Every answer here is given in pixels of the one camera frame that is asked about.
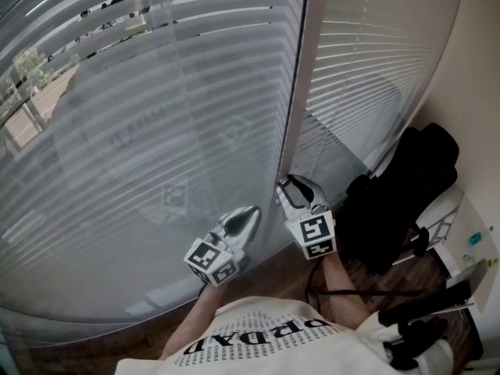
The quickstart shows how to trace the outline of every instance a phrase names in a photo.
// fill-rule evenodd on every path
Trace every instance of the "black lettering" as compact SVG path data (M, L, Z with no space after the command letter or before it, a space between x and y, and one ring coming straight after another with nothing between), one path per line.
M120 133L117 133L117 134L114 134L111 139L109 140L109 142L111 143L111 145L116 149L120 149L123 147L123 142L120 140L121 137L120 137Z
M134 143L138 139L138 125L137 123L129 123L128 124L128 134L130 138L129 143Z
M122 141L122 147L127 147L132 142L132 139L130 137L130 134L129 134L127 128L122 129L120 131L119 135L120 135L120 139Z
M322 320L309 320L309 321L305 321L304 325L306 325L308 328L331 327L331 325L328 322L325 322L325 321L322 321Z
M298 329L297 325L295 325L294 321L287 321L280 327L275 327L270 330L270 332L274 332L274 337L275 338L282 338L283 336L287 336L288 334L295 334L297 332L300 332L302 329Z
M250 341L250 335L254 334L257 341ZM245 332L240 335L240 340L246 345L265 345L269 344L264 336L264 332Z
M155 107L152 110L152 118L154 122L160 121L166 117L166 110L163 107Z
M189 346L188 348L186 348L186 350L184 350L184 355L193 354L193 353L196 353L196 352L203 351L203 344L205 343L205 340L206 340L206 338L202 339L202 340L199 340L199 341L196 341L195 343L193 343L191 346Z
M233 338L234 334L236 334L236 332L233 332L232 334L227 336L220 336L219 334L214 334L212 338L218 341L219 344L223 347L232 346L232 344L229 341Z
M145 128L148 128L151 125L151 117L148 113L145 113L143 116L140 116L137 118L137 127L139 130L144 130Z

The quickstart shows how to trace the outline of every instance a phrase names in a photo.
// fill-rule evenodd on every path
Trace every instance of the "window blind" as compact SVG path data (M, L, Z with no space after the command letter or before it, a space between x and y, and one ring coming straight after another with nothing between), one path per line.
M416 109L458 2L327 0L292 170L323 185L333 205Z
M193 240L273 201L302 0L2 4L2 326L46 345L184 304Z

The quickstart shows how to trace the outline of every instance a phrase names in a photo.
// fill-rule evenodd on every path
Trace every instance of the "black bag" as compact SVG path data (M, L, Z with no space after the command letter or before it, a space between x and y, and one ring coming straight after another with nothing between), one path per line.
M375 273L386 273L404 251L425 254L429 233L416 220L455 183L458 157L459 146L436 123L407 128L382 175L362 175L349 185L336 215L337 243ZM419 237L403 248L410 229Z

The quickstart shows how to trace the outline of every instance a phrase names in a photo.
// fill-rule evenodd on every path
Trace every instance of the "black cable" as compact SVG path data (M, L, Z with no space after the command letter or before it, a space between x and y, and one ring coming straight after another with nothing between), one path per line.
M304 290L305 301L309 303L309 295L313 295L316 299L316 311L321 314L321 306L320 306L320 295L325 296L335 296L335 295L344 295L344 296L399 296L399 297L416 297L421 295L427 289L417 290L417 291L375 291L375 290L365 290L365 291L357 291L357 290L338 290L338 291L328 291L323 289L315 288L311 285L313 282L314 273L320 268L321 263L323 262L323 257L317 259L316 263L311 269L311 273L309 274L309 279L307 280L307 286Z

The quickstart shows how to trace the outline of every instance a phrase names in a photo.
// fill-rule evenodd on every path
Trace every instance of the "wooden floor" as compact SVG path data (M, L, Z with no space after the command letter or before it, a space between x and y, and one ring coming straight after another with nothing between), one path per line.
M290 245L271 259L260 264L232 282L227 301L249 295L304 299L304 287L312 262L303 259L301 252ZM358 262L350 262L346 269L357 288L381 290L413 290L428 288L446 279L440 263L428 252L422 259L411 259L394 266L387 274L372 275ZM324 283L318 271L314 284ZM384 309L404 298L366 298L370 311ZM74 374L110 375L116 363L123 358L156 359L168 337L185 317L192 303L132 328L67 346L20 349L14 351L16 361L24 375ZM321 299L322 315L328 319L329 309ZM479 358L482 353L477 332L470 326L466 315L452 312L440 315L448 320L446 336L455 353L455 373L461 373L465 363Z

